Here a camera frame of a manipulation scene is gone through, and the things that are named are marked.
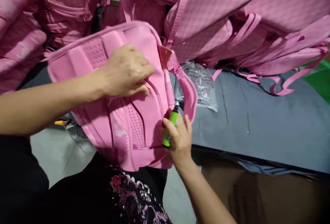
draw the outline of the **gray table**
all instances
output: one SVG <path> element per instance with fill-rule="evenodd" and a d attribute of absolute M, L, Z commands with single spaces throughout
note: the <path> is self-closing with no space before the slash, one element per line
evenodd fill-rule
<path fill-rule="evenodd" d="M 261 81 L 265 89 L 273 84 Z M 330 173 L 330 105 L 303 79 L 291 89 L 292 94 L 271 96 L 257 84 L 222 72 L 216 80 L 219 110 L 197 108 L 193 144 Z"/>

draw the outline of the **pile of backpacks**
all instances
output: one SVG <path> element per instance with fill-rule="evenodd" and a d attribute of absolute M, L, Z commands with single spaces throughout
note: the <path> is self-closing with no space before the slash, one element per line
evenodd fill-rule
<path fill-rule="evenodd" d="M 317 60 L 289 78 L 308 73 L 328 52 L 330 0 L 0 0 L 0 94 L 17 89 L 43 59 L 47 46 L 61 48 L 90 34 L 95 10 L 101 27 L 132 20 L 152 25 L 179 63 L 206 68 L 225 60 L 259 83 Z"/>
<path fill-rule="evenodd" d="M 102 30 L 90 35 L 100 10 Z M 197 91 L 180 64 L 217 66 L 213 78 L 230 66 L 255 83 L 274 80 L 270 92 L 286 95 L 327 54 L 329 35 L 330 0 L 0 0 L 0 94 L 16 90 L 40 61 L 59 82 L 96 70 L 132 43 L 155 67 L 143 81 L 150 96 L 102 98 L 73 115 L 97 150 L 122 169 L 168 169 L 160 127 L 175 101 L 169 72 L 193 122 Z M 277 75 L 293 69 L 277 91 Z"/>

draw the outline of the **forearm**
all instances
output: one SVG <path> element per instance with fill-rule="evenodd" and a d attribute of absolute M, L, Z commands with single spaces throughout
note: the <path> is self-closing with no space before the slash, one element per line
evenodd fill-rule
<path fill-rule="evenodd" d="M 0 134 L 29 136 L 101 93 L 93 74 L 0 96 Z"/>
<path fill-rule="evenodd" d="M 189 193 L 198 223 L 236 224 L 232 215 L 192 160 L 177 170 Z"/>

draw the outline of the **person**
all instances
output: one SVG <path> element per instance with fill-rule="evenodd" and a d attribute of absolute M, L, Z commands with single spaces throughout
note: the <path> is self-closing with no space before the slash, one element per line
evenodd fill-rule
<path fill-rule="evenodd" d="M 29 136 L 78 105 L 99 98 L 149 95 L 141 82 L 154 67 L 132 45 L 119 48 L 101 68 L 67 81 L 0 96 L 0 222 L 171 223 L 162 198 L 167 170 L 125 172 L 99 153 L 80 173 L 48 189 L 46 174 L 31 153 Z M 198 223 L 235 223 L 191 158 L 187 116 L 174 126 L 168 150 L 184 182 Z"/>

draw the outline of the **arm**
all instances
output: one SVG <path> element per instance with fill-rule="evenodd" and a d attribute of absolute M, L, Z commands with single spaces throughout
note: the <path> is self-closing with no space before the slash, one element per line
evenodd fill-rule
<path fill-rule="evenodd" d="M 192 129 L 188 116 L 185 116 L 183 122 L 179 115 L 176 127 L 166 118 L 163 122 L 172 138 L 169 156 L 187 188 L 198 223 L 235 224 L 236 221 L 191 158 Z"/>
<path fill-rule="evenodd" d="M 118 49 L 105 66 L 81 77 L 0 96 L 0 134 L 29 136 L 73 108 L 104 96 L 131 96 L 154 73 L 132 45 Z"/>

